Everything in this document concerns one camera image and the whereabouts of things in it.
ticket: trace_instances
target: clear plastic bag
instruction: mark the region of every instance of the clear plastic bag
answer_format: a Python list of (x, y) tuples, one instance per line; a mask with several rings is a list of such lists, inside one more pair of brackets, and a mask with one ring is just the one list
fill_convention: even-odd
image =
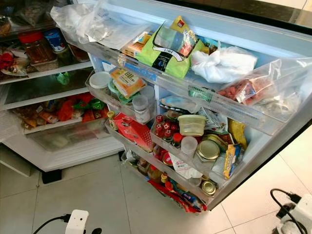
[(218, 93), (286, 121), (305, 99), (312, 82), (312, 58), (281, 58), (254, 69)]
[(209, 83), (230, 83), (254, 69), (257, 57), (236, 46), (223, 47), (208, 55), (201, 51), (192, 54), (192, 70)]

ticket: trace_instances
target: condiment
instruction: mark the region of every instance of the condiment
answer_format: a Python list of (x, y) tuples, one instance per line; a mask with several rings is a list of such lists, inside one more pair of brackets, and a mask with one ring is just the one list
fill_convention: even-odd
[(172, 145), (176, 148), (180, 148), (182, 139), (183, 136), (180, 133), (175, 133), (173, 136)]
[(171, 143), (171, 141), (172, 141), (172, 131), (171, 131), (171, 129), (165, 130), (165, 134), (164, 134), (163, 139), (164, 139), (164, 141), (166, 141), (168, 143)]
[(216, 191), (215, 184), (211, 180), (204, 181), (201, 184), (201, 189), (208, 195), (214, 195)]
[(109, 111), (107, 112), (107, 117), (108, 117), (108, 121), (109, 121), (109, 125), (110, 127), (113, 129), (113, 130), (118, 130), (118, 127), (117, 125), (115, 124), (115, 121), (114, 121), (114, 116), (115, 116), (115, 112), (114, 111)]

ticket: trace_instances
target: refrigerator shelf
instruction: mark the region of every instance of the refrigerator shelf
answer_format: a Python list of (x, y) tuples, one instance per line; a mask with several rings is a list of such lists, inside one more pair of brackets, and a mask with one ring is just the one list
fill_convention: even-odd
[(89, 62), (75, 63), (72, 65), (59, 67), (57, 69), (53, 69), (53, 70), (45, 71), (45, 72), (32, 72), (32, 73), (27, 74), (28, 77), (22, 77), (22, 78), (13, 77), (12, 79), (6, 79), (6, 80), (0, 81), (0, 84), (8, 84), (8, 83), (13, 83), (13, 82), (17, 82), (17, 81), (27, 80), (27, 79), (39, 78), (39, 77), (44, 77), (44, 76), (48, 76), (48, 75), (54, 75), (57, 73), (74, 71), (74, 70), (87, 68), (87, 67), (92, 67), (92, 63), (90, 61)]
[(145, 150), (141, 149), (139, 146), (135, 145), (133, 142), (125, 138), (123, 135), (119, 134), (117, 131), (114, 131), (110, 126), (109, 122), (106, 121), (105, 126), (110, 133), (111, 136), (116, 138), (118, 141), (120, 141), (126, 149), (134, 151), (137, 155), (148, 161), (150, 164), (154, 165), (157, 169), (160, 171), (166, 173), (168, 177), (182, 185), (184, 188), (188, 189), (190, 192), (192, 192), (194, 195), (205, 201), (206, 203), (209, 203), (213, 196), (209, 196), (206, 193), (202, 191), (202, 189), (191, 182), (189, 182), (187, 179), (179, 175), (177, 172), (175, 172), (170, 167), (163, 164), (158, 159), (154, 158), (152, 154), (146, 152)]
[[(107, 94), (107, 92), (110, 92), (108, 90), (108, 88), (104, 88), (104, 89), (95, 89), (90, 85), (89, 79), (91, 77), (92, 74), (90, 74), (88, 80), (86, 81), (86, 86), (89, 90), (89, 92), (95, 96), (96, 98), (100, 99), (101, 101), (105, 102), (106, 104), (108, 104), (110, 107), (113, 108), (113, 110), (115, 111), (119, 111), (124, 113), (125, 115), (131, 117), (132, 119), (134, 119), (135, 121), (137, 121), (137, 117), (135, 115), (135, 111), (133, 109), (133, 106), (127, 106), (127, 105), (122, 105), (120, 103), (119, 100), (115, 99), (114, 97), (112, 97), (111, 95)], [(154, 119), (156, 116), (156, 104), (154, 104), (154, 109), (153, 111), (150, 111), (150, 119), (144, 123), (141, 124), (146, 124), (147, 122), (149, 122), (150, 120)]]
[(152, 141), (155, 144), (159, 145), (161, 148), (167, 150), (169, 153), (171, 153), (174, 156), (176, 156), (177, 158), (181, 159), (183, 162), (187, 163), (191, 167), (193, 167), (196, 170), (198, 170), (199, 172), (203, 173), (206, 177), (216, 178), (217, 181), (215, 181), (215, 182), (218, 183), (219, 187), (222, 187), (222, 185), (226, 182), (226, 179), (224, 178), (223, 175), (220, 175), (219, 173), (212, 171), (210, 168), (207, 168), (204, 163), (200, 163), (198, 161), (193, 161), (193, 156), (190, 156), (190, 155), (187, 155), (187, 154), (181, 152), (180, 149), (177, 149), (172, 144), (170, 144), (170, 143), (164, 141), (163, 139), (157, 137), (154, 134), (155, 125), (156, 125), (156, 122), (154, 123), (154, 125), (152, 126), (151, 131), (150, 131)]
[[(191, 72), (189, 72), (184, 79), (178, 79), (158, 69), (147, 66), (134, 58), (128, 57), (120, 51), (110, 49), (96, 42), (81, 44), (77, 41), (73, 41), (67, 37), (66, 34), (64, 35), (70, 44), (73, 44), (104, 61), (124, 68), (125, 70), (144, 78), (150, 83), (159, 85), (176, 95), (188, 98), (212, 111), (243, 122), (263, 133), (272, 136), (285, 124), (285, 122), (274, 117), (268, 116), (213, 92), (213, 89), (216, 87), (215, 84), (209, 84), (206, 82), (200, 84), (195, 82)], [(205, 100), (190, 97), (190, 93), (196, 93), (197, 97), (204, 97)]]
[(54, 75), (1, 85), (0, 110), (86, 93), (85, 81), (91, 71), (92, 68), (84, 68), (68, 72), (69, 82), (65, 85)]

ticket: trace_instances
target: white floor tile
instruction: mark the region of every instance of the white floor tile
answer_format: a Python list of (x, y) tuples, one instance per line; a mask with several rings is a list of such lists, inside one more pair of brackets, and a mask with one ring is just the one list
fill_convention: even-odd
[(234, 227), (234, 230), (236, 234), (270, 234), (280, 222), (276, 214), (277, 212), (273, 212), (247, 223), (240, 224)]
[[(222, 202), (231, 224), (236, 226), (278, 210), (278, 205), (270, 196), (272, 188), (299, 195), (308, 193), (285, 161), (277, 155)], [(279, 192), (276, 192), (276, 197), (282, 204), (289, 202)]]
[(305, 130), (280, 155), (312, 193), (312, 154), (310, 150), (312, 126)]
[[(50, 218), (80, 209), (90, 213), (87, 233), (100, 227), (105, 234), (129, 234), (120, 168), (114, 167), (113, 161), (107, 162), (105, 168), (106, 170), (39, 187), (34, 229)], [(64, 233), (65, 227), (66, 224), (56, 221), (49, 224), (44, 233)]]
[(31, 234), (37, 190), (0, 199), (0, 233)]
[(118, 154), (86, 162), (74, 167), (65, 168), (62, 170), (62, 180), (56, 182), (44, 184), (42, 182), (42, 177), (40, 176), (39, 186), (42, 187), (46, 185), (51, 185), (68, 179), (87, 175), (93, 172), (107, 170), (108, 167), (119, 167)]
[(132, 234), (214, 234), (231, 227), (222, 207), (187, 214), (134, 172), (121, 166)]
[(30, 177), (11, 170), (0, 164), (0, 197), (10, 196), (36, 189), (38, 185), (39, 171), (32, 169)]

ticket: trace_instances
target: snack packet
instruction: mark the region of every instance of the snack packet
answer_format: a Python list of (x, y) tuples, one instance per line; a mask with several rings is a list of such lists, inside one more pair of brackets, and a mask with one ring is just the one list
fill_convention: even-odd
[(229, 179), (236, 167), (243, 158), (243, 150), (240, 144), (229, 145), (225, 155), (223, 175)]

